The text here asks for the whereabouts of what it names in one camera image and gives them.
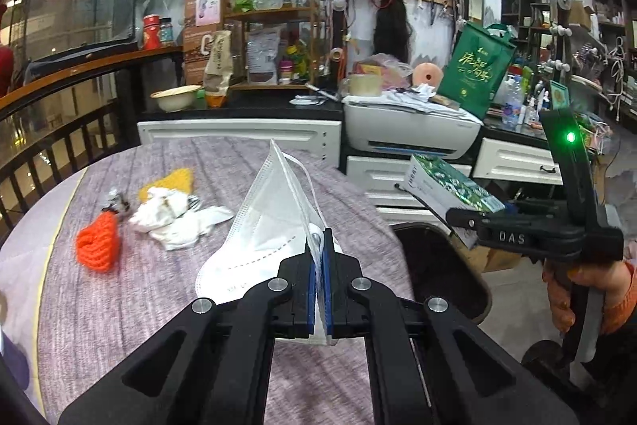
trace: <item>white printer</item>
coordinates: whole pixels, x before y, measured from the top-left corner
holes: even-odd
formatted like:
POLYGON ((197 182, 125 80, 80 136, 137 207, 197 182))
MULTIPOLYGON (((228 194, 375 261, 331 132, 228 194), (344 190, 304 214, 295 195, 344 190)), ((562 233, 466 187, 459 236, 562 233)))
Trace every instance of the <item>white printer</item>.
POLYGON ((425 113, 409 107, 345 102, 350 144, 363 151, 425 153, 459 159, 476 140, 482 123, 468 113, 425 113))

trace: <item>yellow stripe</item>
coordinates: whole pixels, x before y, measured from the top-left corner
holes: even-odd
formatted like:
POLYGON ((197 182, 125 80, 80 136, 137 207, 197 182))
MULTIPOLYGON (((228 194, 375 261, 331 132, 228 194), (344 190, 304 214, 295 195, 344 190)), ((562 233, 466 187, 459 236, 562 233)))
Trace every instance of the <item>yellow stripe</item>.
POLYGON ((40 280, 39 287, 37 288, 36 318, 34 319, 34 324, 33 324, 33 355, 31 358, 33 358, 33 383, 34 383, 34 389, 35 389, 36 398, 37 398, 37 405, 39 407, 38 410, 42 413, 42 415, 44 415, 44 403, 42 401, 42 392, 40 391, 40 386, 39 386, 39 369, 37 367, 37 327, 39 324, 39 311, 40 311, 40 306, 42 301, 42 291, 44 291, 44 281, 47 277, 47 270, 49 269, 49 262, 51 260, 51 255, 53 253, 53 246, 55 245, 55 240, 57 239, 57 235, 59 234, 60 229, 62 228, 62 222, 64 221, 66 212, 69 210, 71 201, 75 197, 75 193, 77 192, 77 189, 80 186, 80 182, 82 182, 82 179, 84 179, 84 174, 86 173, 87 169, 88 168, 84 168, 84 170, 82 170, 82 175, 80 176, 77 184, 75 184, 73 193, 69 197, 69 201, 67 202, 66 207, 64 208, 64 212, 62 213, 62 216, 60 217, 60 222, 57 224, 57 229, 55 230, 55 234, 53 235, 53 239, 51 240, 51 245, 49 245, 49 251, 47 252, 47 260, 44 263, 42 278, 40 280))

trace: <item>yellow knitted item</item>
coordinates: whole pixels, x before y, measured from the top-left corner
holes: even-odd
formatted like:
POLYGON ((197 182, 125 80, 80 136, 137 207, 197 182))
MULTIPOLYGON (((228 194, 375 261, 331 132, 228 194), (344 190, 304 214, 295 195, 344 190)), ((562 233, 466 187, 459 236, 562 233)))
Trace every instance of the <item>yellow knitted item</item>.
POLYGON ((149 188, 179 190, 190 195, 192 193, 192 170, 190 168, 180 168, 163 179, 146 184, 139 190, 139 200, 141 202, 146 202, 149 199, 149 188))

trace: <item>green and white box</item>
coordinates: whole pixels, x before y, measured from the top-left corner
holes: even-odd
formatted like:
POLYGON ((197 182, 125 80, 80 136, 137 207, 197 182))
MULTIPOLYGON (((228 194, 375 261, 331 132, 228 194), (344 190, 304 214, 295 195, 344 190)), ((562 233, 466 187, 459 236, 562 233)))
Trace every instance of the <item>green and white box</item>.
MULTIPOLYGON (((504 204, 496 197, 438 157, 412 155, 404 189, 422 200, 443 221, 451 208, 485 213, 504 209, 504 204)), ((459 227, 453 230, 468 249, 476 244, 478 235, 475 231, 459 227)))

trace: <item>purple cup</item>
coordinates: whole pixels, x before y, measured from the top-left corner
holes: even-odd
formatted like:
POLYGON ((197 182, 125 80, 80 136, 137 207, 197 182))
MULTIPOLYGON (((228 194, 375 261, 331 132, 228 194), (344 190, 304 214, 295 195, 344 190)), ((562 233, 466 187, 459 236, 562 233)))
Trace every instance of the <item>purple cup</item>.
POLYGON ((2 330, 0 330, 0 355, 15 381, 18 382, 18 387, 26 391, 29 387, 29 362, 2 330))

